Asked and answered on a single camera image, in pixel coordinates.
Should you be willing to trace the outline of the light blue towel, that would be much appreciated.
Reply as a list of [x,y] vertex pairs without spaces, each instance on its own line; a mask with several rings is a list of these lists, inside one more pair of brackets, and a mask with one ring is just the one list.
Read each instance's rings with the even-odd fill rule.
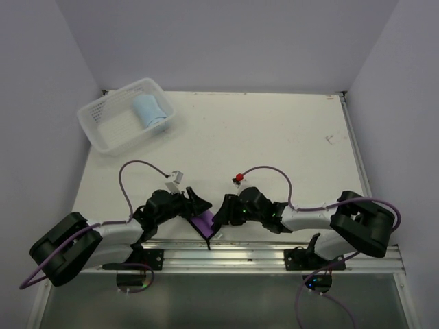
[[168,124],[163,123],[167,115],[160,108],[155,96],[145,94],[136,96],[132,107],[145,129],[152,128],[154,133],[159,133],[168,128]]

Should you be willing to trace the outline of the dark grey purple cloth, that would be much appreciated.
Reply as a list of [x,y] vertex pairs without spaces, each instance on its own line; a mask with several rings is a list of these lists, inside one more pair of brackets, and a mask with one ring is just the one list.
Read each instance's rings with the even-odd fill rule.
[[192,217],[188,220],[193,229],[202,237],[206,242],[207,249],[211,249],[211,239],[219,232],[221,225],[215,223],[214,214],[207,210],[201,215]]

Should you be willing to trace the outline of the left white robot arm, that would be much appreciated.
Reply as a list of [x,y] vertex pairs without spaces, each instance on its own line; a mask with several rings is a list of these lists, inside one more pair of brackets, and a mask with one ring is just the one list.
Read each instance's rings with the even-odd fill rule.
[[134,211],[130,222],[94,222],[79,212],[72,212],[37,240],[29,254],[56,287],[91,267],[135,269],[145,261],[142,243],[150,240],[159,225],[170,219],[186,219],[203,239],[208,239],[211,206],[211,202],[198,197],[188,187],[179,193],[154,191]]

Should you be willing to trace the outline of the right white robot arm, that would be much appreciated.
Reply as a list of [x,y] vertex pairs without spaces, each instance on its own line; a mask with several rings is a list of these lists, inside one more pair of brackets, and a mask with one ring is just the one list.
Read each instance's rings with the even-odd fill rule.
[[333,204],[295,208],[287,202],[272,202],[251,186],[224,197],[211,227],[218,231],[247,221],[259,222],[275,234],[318,230],[309,242],[305,260],[311,268],[321,269],[335,257],[351,252],[383,258],[401,214],[388,202],[352,191],[344,191]]

